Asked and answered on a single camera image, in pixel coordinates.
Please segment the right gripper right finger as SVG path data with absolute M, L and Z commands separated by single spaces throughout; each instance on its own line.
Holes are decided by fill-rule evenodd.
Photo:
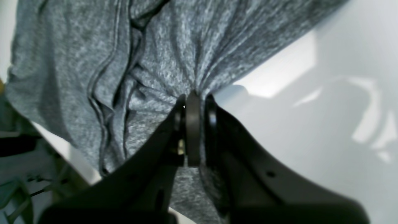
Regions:
M 229 224 L 368 224 L 356 201 L 327 190 L 266 151 L 212 95 L 205 99 L 206 164 L 225 182 Z

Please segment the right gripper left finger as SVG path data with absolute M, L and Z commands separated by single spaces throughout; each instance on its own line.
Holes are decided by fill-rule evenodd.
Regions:
M 168 212 L 178 167 L 201 163 L 201 99 L 181 95 L 127 162 L 83 192 L 47 208 L 40 224 L 176 224 Z

